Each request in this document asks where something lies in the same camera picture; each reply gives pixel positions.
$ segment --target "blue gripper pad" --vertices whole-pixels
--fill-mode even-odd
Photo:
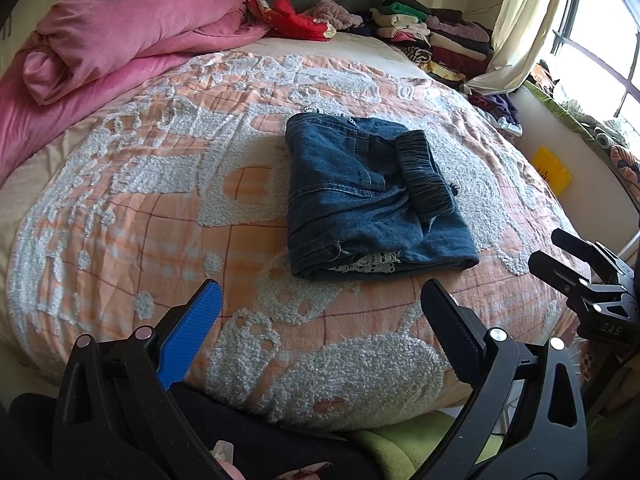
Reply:
[[[482,384],[486,349],[482,321],[433,278],[422,286],[420,306],[458,379],[473,387]]]
[[[187,306],[159,351],[158,379],[165,390],[181,381],[191,366],[222,309],[222,289],[209,280]]]

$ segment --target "maroon cloth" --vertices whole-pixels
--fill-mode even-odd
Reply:
[[[489,66],[488,58],[484,61],[478,61],[477,59],[471,59],[470,57],[439,46],[431,46],[431,52],[433,54],[433,60],[444,63],[456,72],[462,72],[467,79],[484,74],[486,68]]]

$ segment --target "green folded cloth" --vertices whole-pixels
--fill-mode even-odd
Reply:
[[[398,2],[379,7],[378,10],[382,12],[382,14],[407,14],[409,16],[415,16],[421,22],[427,19],[427,15],[424,12],[420,12],[420,10],[415,10],[413,7],[409,7],[408,5],[399,4]]]
[[[408,480],[445,436],[453,421],[454,418],[445,413],[431,412],[391,426],[350,431],[343,436],[375,457],[386,480]],[[489,437],[478,462],[498,453],[501,444],[500,436]]]

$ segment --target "patterned towel blanket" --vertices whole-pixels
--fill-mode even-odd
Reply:
[[[315,108],[426,132],[458,189],[480,264],[384,282],[309,283],[286,251],[288,118]],[[488,326],[541,342],[572,322],[527,272],[551,231],[572,231],[523,156],[460,95],[325,57],[195,57],[97,112],[25,216],[7,282],[24,351],[60,377],[75,339],[124,338],[183,304],[205,277],[224,305],[186,380],[273,422],[326,430],[390,424],[468,393],[421,316],[437,276]]]

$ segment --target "pink comforter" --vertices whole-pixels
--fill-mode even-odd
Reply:
[[[244,0],[60,0],[0,79],[0,186],[69,126],[186,53],[263,37],[269,26],[244,10]]]

